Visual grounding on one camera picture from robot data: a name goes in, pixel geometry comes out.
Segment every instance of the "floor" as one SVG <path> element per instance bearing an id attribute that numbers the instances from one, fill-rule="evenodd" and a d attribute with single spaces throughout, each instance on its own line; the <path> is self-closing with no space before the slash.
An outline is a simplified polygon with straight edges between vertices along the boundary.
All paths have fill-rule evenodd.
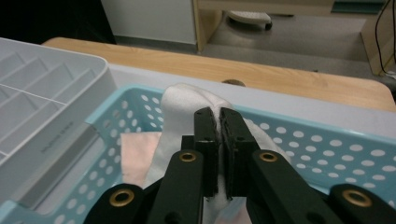
<path id="1" fill-rule="evenodd" d="M 271 15 L 273 27 L 230 22 L 224 15 L 202 56 L 377 80 L 396 92 L 396 79 L 373 76 L 361 39 L 364 20 Z M 155 41 L 128 45 L 195 53 L 186 45 Z"/>

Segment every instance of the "wooden tabletop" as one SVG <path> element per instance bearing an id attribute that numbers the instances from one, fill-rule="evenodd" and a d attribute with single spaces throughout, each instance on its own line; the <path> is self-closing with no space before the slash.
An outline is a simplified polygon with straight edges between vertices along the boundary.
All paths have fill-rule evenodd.
<path id="1" fill-rule="evenodd" d="M 217 82 L 237 79 L 250 88 L 396 112 L 390 90 L 368 79 L 62 37 L 53 38 L 43 45 L 97 55 L 114 64 Z"/>

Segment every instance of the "screw hole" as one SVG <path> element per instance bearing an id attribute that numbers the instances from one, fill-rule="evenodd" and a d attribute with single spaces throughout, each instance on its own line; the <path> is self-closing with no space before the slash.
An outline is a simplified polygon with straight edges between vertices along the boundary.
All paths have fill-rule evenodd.
<path id="1" fill-rule="evenodd" d="M 196 156 L 193 153 L 185 152 L 179 156 L 182 161 L 195 161 Z"/>
<path id="2" fill-rule="evenodd" d="M 134 192 L 130 189 L 118 189 L 110 197 L 110 204 L 115 207 L 123 207 L 134 200 Z"/>
<path id="3" fill-rule="evenodd" d="M 367 195 L 365 195 L 364 193 L 361 193 L 360 191 L 354 190 L 354 189 L 344 190 L 343 197 L 349 203 L 353 203 L 360 207 L 370 207 L 373 204 L 373 202 Z"/>
<path id="4" fill-rule="evenodd" d="M 262 161 L 277 161 L 277 156 L 271 152 L 263 152 L 260 154 Z"/>

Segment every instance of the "white towel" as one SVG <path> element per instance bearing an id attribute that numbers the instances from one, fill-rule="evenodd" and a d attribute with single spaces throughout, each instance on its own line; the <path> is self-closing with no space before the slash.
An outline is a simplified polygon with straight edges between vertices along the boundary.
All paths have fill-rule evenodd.
<path id="1" fill-rule="evenodd" d="M 219 111 L 222 107 L 233 108 L 230 103 L 217 95 L 187 84 L 176 84 L 175 86 L 167 88 L 163 94 L 161 106 L 163 111 L 163 133 L 155 149 L 144 187 L 151 185 L 163 177 L 172 155 L 180 150 L 182 135 L 193 135 L 193 114 L 195 111 L 210 106 L 216 123 L 218 124 L 219 138 L 221 138 Z M 288 161 L 290 160 L 286 153 L 280 149 L 261 128 L 251 121 L 245 120 L 245 122 L 261 148 L 276 151 L 283 155 Z M 219 212 L 230 203 L 232 203 L 230 207 L 233 209 L 230 209 L 228 212 L 223 211 L 221 213 L 223 217 L 220 219 L 221 221 L 224 220 L 224 217 L 230 217 L 232 219 L 239 212 L 239 209 L 235 209 L 235 207 L 240 208 L 245 202 L 244 199 L 232 201 L 226 199 L 222 153 L 223 149 L 222 145 L 220 145 L 218 176 L 219 193 L 209 201 L 204 200 L 204 224 L 215 223 L 219 216 Z M 127 160 L 127 158 L 122 158 L 121 164 L 130 162 Z"/>

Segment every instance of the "plastic basket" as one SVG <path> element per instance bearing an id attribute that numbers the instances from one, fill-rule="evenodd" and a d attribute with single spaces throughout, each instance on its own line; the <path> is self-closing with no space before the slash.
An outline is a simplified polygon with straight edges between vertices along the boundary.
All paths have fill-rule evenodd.
<path id="1" fill-rule="evenodd" d="M 114 92 L 86 120 L 103 138 L 102 153 L 92 160 L 63 202 L 46 215 L 8 201 L 2 223 L 82 223 L 100 195 L 121 182 L 120 133 L 154 132 L 163 126 L 162 91 L 129 86 Z M 292 165 L 313 187 L 326 191 L 337 183 L 366 187 L 382 199 L 396 200 L 396 144 L 388 138 L 356 133 L 307 120 L 235 106 L 264 129 L 291 156 Z"/>

